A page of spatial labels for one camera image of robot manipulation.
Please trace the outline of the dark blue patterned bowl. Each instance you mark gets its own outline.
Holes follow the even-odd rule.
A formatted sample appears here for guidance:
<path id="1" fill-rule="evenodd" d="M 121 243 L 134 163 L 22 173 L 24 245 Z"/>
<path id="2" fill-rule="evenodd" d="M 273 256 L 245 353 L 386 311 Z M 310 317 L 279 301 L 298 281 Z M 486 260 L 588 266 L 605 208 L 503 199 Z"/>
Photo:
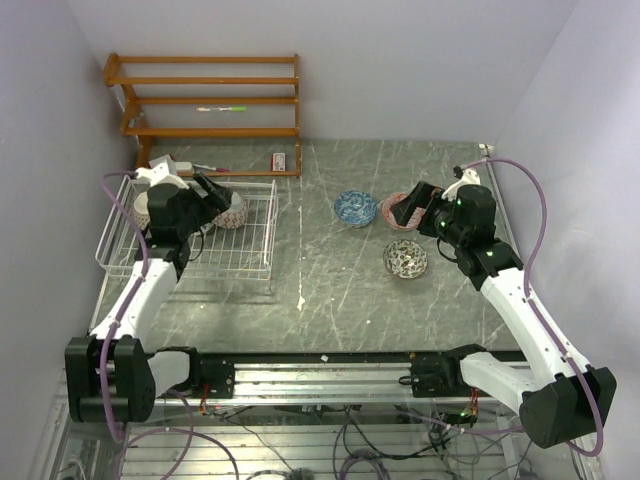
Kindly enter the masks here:
<path id="1" fill-rule="evenodd" d="M 213 219 L 213 225 L 218 228 L 235 230 L 245 225 L 248 217 L 246 201 L 234 192 L 230 207 Z"/>

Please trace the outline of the brown patterned bowl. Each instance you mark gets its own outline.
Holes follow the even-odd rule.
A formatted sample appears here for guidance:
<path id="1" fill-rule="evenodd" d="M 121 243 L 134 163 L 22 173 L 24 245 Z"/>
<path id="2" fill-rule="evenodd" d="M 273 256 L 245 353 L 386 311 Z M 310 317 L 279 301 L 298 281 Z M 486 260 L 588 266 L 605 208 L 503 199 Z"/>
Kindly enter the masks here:
<path id="1" fill-rule="evenodd" d="M 150 214 L 148 210 L 148 195 L 144 191 L 136 196 L 130 211 L 131 218 L 141 231 L 144 231 L 149 222 Z"/>

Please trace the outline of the black and white leaf bowl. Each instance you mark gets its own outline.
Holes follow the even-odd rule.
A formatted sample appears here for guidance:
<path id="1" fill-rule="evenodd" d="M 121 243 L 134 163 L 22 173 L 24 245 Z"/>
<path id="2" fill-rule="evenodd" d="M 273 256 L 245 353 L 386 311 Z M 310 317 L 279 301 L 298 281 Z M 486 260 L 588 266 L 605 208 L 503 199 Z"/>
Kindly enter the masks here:
<path id="1" fill-rule="evenodd" d="M 428 255 L 417 242 L 399 239 L 390 242 L 385 247 L 383 263 L 392 275 L 401 279 L 413 280 L 426 272 Z"/>

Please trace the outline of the light blue patterned bowl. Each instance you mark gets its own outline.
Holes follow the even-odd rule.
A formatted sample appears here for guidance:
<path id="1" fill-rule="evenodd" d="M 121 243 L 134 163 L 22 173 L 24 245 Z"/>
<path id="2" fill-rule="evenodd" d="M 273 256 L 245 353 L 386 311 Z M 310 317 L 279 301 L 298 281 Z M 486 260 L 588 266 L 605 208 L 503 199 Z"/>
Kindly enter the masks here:
<path id="1" fill-rule="evenodd" d="M 341 193 L 334 201 L 338 219 L 347 226 L 364 228 L 370 225 L 377 214 L 377 204 L 365 192 L 350 190 Z"/>

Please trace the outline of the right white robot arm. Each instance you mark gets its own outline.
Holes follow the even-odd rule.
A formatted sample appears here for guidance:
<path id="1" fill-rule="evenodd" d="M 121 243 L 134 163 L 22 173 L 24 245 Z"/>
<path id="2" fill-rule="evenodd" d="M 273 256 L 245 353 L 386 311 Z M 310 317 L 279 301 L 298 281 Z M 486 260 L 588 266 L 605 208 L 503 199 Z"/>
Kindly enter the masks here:
<path id="1" fill-rule="evenodd" d="M 517 413 L 524 432 L 540 448 L 593 434 L 603 445 L 617 382 L 606 367 L 595 368 L 536 302 L 524 265 L 496 234 L 496 201 L 478 184 L 457 183 L 449 196 L 419 182 L 395 204 L 395 221 L 406 225 L 416 209 L 418 232 L 451 246 L 454 262 L 499 313 L 526 358 L 523 373 L 479 346 L 452 351 L 454 363 L 440 373 L 442 387 L 459 396 L 477 388 Z"/>

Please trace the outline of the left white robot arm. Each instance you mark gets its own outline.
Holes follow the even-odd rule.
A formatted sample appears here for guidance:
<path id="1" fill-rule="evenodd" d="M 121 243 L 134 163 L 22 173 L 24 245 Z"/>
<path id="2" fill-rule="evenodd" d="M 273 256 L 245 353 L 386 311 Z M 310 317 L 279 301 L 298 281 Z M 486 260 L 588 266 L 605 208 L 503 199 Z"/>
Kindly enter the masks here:
<path id="1" fill-rule="evenodd" d="M 157 397 L 170 389 L 192 397 L 204 373 L 194 347 L 145 350 L 156 316 L 191 262 L 190 239 L 236 197 L 232 189 L 197 173 L 194 183 L 161 167 L 139 168 L 128 178 L 147 184 L 149 222 L 133 229 L 135 262 L 124 290 L 106 318 L 88 335 L 65 348 L 67 395 L 78 423 L 120 424 L 146 421 Z"/>

